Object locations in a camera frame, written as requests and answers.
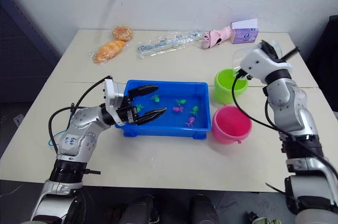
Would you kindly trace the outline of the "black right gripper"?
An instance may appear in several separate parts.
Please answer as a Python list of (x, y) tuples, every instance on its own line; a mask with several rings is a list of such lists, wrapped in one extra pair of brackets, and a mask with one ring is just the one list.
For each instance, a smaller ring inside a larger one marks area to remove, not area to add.
[(297, 54), (300, 51), (299, 47), (295, 47), (291, 51), (289, 51), (286, 55), (284, 55), (282, 58), (279, 58), (274, 47), (268, 43), (265, 40), (261, 41), (261, 49), (268, 55), (268, 57), (274, 61), (275, 63), (283, 63), (286, 62), (286, 60), (289, 60), (292, 56)]

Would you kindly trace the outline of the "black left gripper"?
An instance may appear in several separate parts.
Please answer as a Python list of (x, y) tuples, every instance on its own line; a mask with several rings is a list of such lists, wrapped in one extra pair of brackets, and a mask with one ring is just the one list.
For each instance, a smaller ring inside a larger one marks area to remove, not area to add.
[(159, 116), (163, 115), (167, 108), (159, 108), (146, 112), (144, 115), (139, 116), (137, 107), (132, 104), (133, 99), (138, 96), (145, 96), (153, 93), (158, 89), (156, 85), (143, 85), (128, 91), (128, 96), (122, 100), (121, 106), (117, 109), (117, 114), (122, 122), (136, 125), (149, 123)]

